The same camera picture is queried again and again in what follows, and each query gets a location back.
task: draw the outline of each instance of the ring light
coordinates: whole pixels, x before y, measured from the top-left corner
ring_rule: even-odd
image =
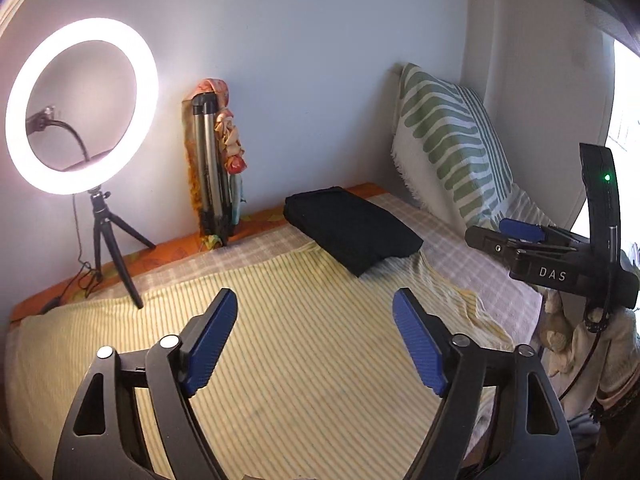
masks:
[[[136,107],[116,147],[95,164],[75,171],[56,171],[33,153],[25,120],[31,91],[45,67],[63,50],[83,41],[106,41],[129,59],[136,76]],[[32,185],[53,194],[93,189],[118,173],[131,160],[151,126],[158,101],[158,71],[145,40],[116,20],[89,18],[71,23],[44,40],[20,69],[6,107],[6,143],[20,174]]]

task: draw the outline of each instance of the bed sheet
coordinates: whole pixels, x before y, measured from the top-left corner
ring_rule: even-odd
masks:
[[[238,295],[238,319],[207,386],[191,398],[228,477],[400,479],[440,405],[394,322],[392,298],[402,286],[451,333],[513,349],[478,296],[453,287],[423,254],[387,258],[356,278],[310,242],[261,264],[148,292],[141,310],[126,297],[24,320],[15,383],[7,391],[15,443],[50,478],[69,406],[95,349],[149,348],[179,332],[228,287]],[[482,392],[471,446],[488,427],[493,394],[492,388]],[[153,469],[171,478],[148,391],[136,397]]]
[[[387,209],[413,229],[424,244],[420,249],[427,261],[454,285],[478,294],[487,312],[511,336],[514,343],[529,343],[538,322],[542,297],[525,283],[509,278],[508,270],[495,260],[473,250],[443,222],[428,212],[415,208],[385,193],[369,199]],[[228,247],[196,254],[159,269],[140,274],[134,283],[144,293],[214,272],[258,264],[302,247],[310,239],[291,225],[245,238]],[[119,283],[92,295],[92,299],[120,298],[127,295]],[[15,341],[19,327],[7,335],[5,383],[12,379]]]

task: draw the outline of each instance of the yellow striped sheet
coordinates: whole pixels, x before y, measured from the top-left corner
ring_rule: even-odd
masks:
[[[192,404],[230,480],[401,479],[437,410],[396,329],[392,297],[408,286],[452,333],[511,349],[507,333],[420,253],[355,278],[315,243],[262,264],[143,295],[87,301],[23,321],[8,385],[15,441],[50,478],[66,412],[95,351],[148,348],[202,313],[221,287],[239,315],[209,384]],[[149,401],[140,416],[154,468],[172,478]],[[487,407],[492,392],[485,391]]]

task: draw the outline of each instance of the metal screw head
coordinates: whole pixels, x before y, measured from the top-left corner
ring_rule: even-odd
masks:
[[[455,346],[460,346],[464,348],[465,346],[469,346],[471,344],[471,339],[469,339],[464,334],[456,334],[455,336],[453,336],[453,338],[451,338],[451,342]]]
[[[177,335],[166,335],[160,340],[160,346],[162,348],[173,348],[180,342],[180,338]]]
[[[107,357],[111,357],[111,354],[113,354],[113,348],[110,346],[101,346],[95,354],[100,359],[106,359]]]
[[[523,357],[533,357],[536,354],[536,351],[529,345],[519,345],[518,354]]]

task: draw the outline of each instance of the pillow cover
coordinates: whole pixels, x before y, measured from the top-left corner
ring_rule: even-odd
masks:
[[[400,78],[392,155],[414,198],[464,235],[502,218],[551,223],[513,181],[500,141],[473,90],[407,64]]]

